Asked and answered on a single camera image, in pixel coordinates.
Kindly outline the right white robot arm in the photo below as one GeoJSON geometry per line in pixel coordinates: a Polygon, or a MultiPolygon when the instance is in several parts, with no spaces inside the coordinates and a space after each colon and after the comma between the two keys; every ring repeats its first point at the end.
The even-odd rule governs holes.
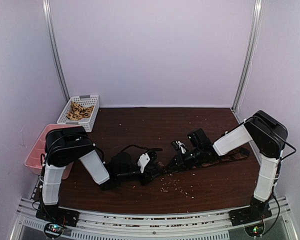
{"type": "Polygon", "coordinates": [[[246,216],[251,221],[258,220],[266,212],[264,204],[274,192],[282,162],[297,152],[287,141],[287,128],[263,110],[244,119],[215,141],[211,141],[201,128],[188,133],[187,138],[192,149],[181,141],[171,142],[176,155],[168,163],[168,171],[181,172],[213,165],[231,158],[231,153],[243,150],[244,145],[251,145],[260,164],[252,196],[255,203],[246,210],[246,216]]]}

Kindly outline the dark red patterned tie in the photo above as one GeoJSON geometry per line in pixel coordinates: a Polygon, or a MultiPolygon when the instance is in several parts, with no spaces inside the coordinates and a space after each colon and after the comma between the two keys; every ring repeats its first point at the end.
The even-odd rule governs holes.
{"type": "MultiPolygon", "coordinates": [[[[207,163],[202,163],[201,165],[194,167],[192,169],[198,169],[198,168],[207,168],[211,167],[213,165],[217,165],[223,162],[234,162],[243,160],[249,157],[250,151],[244,147],[236,148],[235,150],[231,150],[230,152],[226,153],[225,155],[219,156],[212,147],[208,148],[205,151],[211,151],[212,152],[212,159],[207,163]]],[[[156,162],[154,164],[154,168],[160,170],[160,175],[166,175],[166,174],[172,174],[177,173],[181,171],[167,171],[167,165],[163,164],[162,162],[156,162]]]]}

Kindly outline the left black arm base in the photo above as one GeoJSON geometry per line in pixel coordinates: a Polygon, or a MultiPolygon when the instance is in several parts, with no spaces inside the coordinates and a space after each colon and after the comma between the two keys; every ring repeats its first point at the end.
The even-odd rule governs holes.
{"type": "Polygon", "coordinates": [[[60,208],[58,204],[39,204],[35,217],[62,226],[76,227],[80,213],[76,210],[60,208]]]}

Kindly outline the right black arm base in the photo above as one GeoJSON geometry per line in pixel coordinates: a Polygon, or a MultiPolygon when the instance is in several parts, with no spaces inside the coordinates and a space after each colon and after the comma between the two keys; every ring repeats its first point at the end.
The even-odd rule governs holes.
{"type": "Polygon", "coordinates": [[[253,196],[248,207],[231,210],[228,214],[232,226],[249,224],[272,216],[269,200],[261,201],[253,196]]]}

